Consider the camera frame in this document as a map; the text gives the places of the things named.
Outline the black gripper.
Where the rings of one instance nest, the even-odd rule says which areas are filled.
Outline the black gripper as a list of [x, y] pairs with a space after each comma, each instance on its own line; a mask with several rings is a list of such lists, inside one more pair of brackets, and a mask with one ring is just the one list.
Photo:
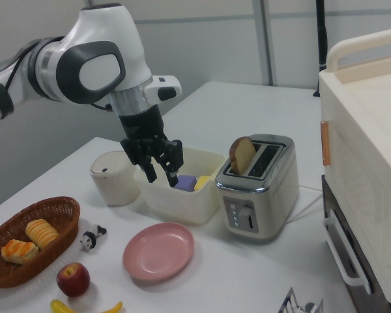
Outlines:
[[164, 170], [170, 187], [179, 179], [177, 173], [184, 164], [182, 142], [167, 140], [164, 134], [164, 122], [158, 106], [151, 106], [144, 112], [119, 117], [126, 138], [121, 145], [130, 161], [139, 165], [145, 172], [149, 183], [157, 178], [152, 157]]

